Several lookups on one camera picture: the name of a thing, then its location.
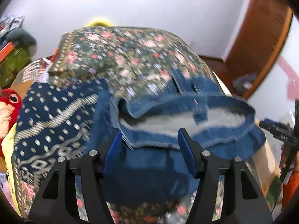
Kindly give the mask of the orange sleeve forearm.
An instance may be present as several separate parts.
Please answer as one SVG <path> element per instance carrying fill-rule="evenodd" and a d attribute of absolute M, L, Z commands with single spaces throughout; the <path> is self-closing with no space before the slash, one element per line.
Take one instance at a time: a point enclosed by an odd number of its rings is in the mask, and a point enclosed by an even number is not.
<path fill-rule="evenodd" d="M 298 178 L 298 166 L 295 167 L 293 173 L 291 174 L 288 184 L 283 185 L 283 198 L 282 198 L 282 210 L 288 205 L 291 198 L 298 188 L 299 178 Z"/>

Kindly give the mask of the person's right hand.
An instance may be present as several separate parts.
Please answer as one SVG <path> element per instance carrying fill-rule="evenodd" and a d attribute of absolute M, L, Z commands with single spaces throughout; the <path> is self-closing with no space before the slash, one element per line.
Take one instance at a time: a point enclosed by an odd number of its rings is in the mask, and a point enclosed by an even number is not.
<path fill-rule="evenodd" d="M 287 163 L 288 156 L 289 156 L 289 150 L 288 150 L 286 144 L 284 144 L 281 147 L 281 150 L 282 150 L 282 153 L 281 153 L 279 167 L 280 167 L 280 169 L 284 169 L 286 166 L 286 163 Z"/>

